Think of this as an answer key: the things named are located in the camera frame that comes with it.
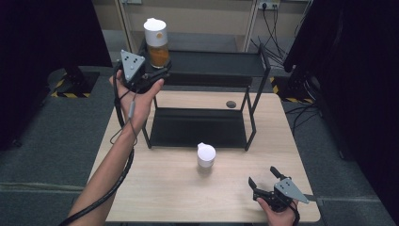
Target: hand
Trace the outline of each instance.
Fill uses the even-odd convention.
[[[118,95],[121,97],[124,95],[128,89],[123,86],[120,81],[121,77],[121,70],[117,72],[117,88],[118,88]],[[111,85],[114,85],[114,78],[111,76],[109,78],[109,82]],[[164,85],[164,79],[160,79],[152,85],[152,88],[148,90],[144,94],[135,94],[129,91],[123,98],[120,100],[120,105],[123,111],[124,119],[127,121],[129,109],[132,101],[135,99],[136,107],[135,112],[133,115],[133,127],[135,131],[138,133],[141,130],[141,127],[144,124],[144,121],[148,118],[150,114],[150,109],[152,105],[152,99],[155,95],[161,90]]]
[[[259,205],[262,207],[262,209],[266,213],[269,226],[292,226],[293,225],[293,222],[295,220],[295,213],[291,208],[288,207],[283,212],[276,213],[270,208],[269,204],[267,204],[267,202],[264,199],[258,198],[256,201],[259,203]],[[294,209],[296,209],[297,204],[298,204],[298,201],[294,200],[294,202],[291,203],[291,206],[294,207]]]

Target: white cup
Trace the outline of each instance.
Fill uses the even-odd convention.
[[[216,157],[216,150],[214,147],[208,144],[200,143],[198,145],[198,163],[203,168],[210,168]]]

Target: gray floor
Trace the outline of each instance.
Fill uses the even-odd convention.
[[[124,40],[108,37],[107,44],[112,56]],[[112,69],[82,70],[100,73],[90,97],[49,96],[25,130],[23,146],[0,153],[1,225],[57,225],[85,185],[113,109],[113,93],[107,81]],[[63,73],[49,76],[52,88]],[[272,92],[270,84],[264,92]],[[282,105],[286,111],[303,106]],[[286,115],[292,127],[297,115]],[[340,158],[318,109],[311,108],[296,124],[295,142],[323,217],[311,225],[394,225],[357,163]]]

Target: wooden table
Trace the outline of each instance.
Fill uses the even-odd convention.
[[[161,91],[157,95],[158,105],[168,107],[227,108],[228,101],[235,101],[239,107],[242,99],[243,94],[235,92]],[[147,123],[149,132],[153,113],[152,108]],[[277,95],[262,95],[255,121],[258,131],[249,150],[217,149],[211,170],[198,167],[197,147],[148,149],[140,133],[132,168],[117,193],[107,221],[266,222],[263,210],[252,200],[247,180],[250,176],[258,188],[273,190],[279,179],[270,172],[270,166],[291,176],[304,194],[312,194]],[[246,123],[250,132],[249,119]],[[119,129],[114,111],[91,174],[110,149],[109,139]],[[315,202],[300,203],[298,208],[302,222],[320,218]]]

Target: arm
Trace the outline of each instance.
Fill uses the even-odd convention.
[[[284,210],[281,213],[276,213],[274,212],[269,204],[267,204],[267,202],[262,199],[262,198],[258,198],[256,200],[259,205],[262,207],[262,209],[264,210],[264,212],[267,215],[267,223],[269,226],[292,226],[295,220],[295,214],[293,212],[293,210],[291,208],[287,208],[286,210]],[[294,200],[291,203],[291,206],[293,206],[294,208],[296,208],[298,204],[298,201]]]
[[[164,81],[161,79],[157,81],[146,93],[137,94],[135,98],[135,94],[130,92],[120,100],[123,114],[125,119],[127,119],[130,104],[135,98],[136,107],[134,116],[129,121],[132,126],[127,124],[123,128],[118,139],[115,141],[103,162],[94,172],[85,189],[73,205],[69,216],[96,202],[117,182],[129,157],[129,153],[133,149],[136,141],[133,128],[135,129],[136,134],[138,134],[144,121],[150,114],[152,99],[162,88],[163,84]],[[123,86],[119,79],[117,80],[117,87],[119,96],[127,91],[127,88]],[[90,213],[73,222],[71,225],[103,225],[108,216],[109,210],[111,209],[114,198],[115,195]]]

